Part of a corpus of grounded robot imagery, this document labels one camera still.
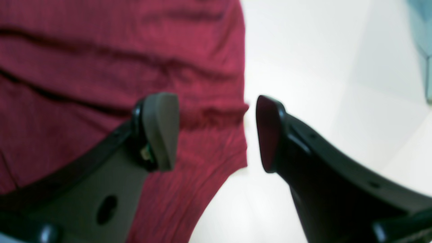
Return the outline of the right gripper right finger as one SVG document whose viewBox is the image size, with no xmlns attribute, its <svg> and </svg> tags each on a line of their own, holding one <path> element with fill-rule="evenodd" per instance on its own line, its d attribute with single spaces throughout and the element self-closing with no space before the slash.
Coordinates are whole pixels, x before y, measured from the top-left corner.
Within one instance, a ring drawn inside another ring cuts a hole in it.
<svg viewBox="0 0 432 243">
<path fill-rule="evenodd" d="M 260 95 L 261 163 L 289 186 L 309 243 L 430 243 L 430 196 L 355 162 L 284 105 Z"/>
</svg>

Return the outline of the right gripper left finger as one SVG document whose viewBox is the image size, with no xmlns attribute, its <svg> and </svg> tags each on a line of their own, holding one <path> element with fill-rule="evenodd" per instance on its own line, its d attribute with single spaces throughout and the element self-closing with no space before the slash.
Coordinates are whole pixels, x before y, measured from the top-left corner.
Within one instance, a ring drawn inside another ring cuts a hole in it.
<svg viewBox="0 0 432 243">
<path fill-rule="evenodd" d="M 2 243 L 124 243 L 150 173 L 175 167 L 178 95 L 154 93 L 82 157 L 1 196 Z"/>
</svg>

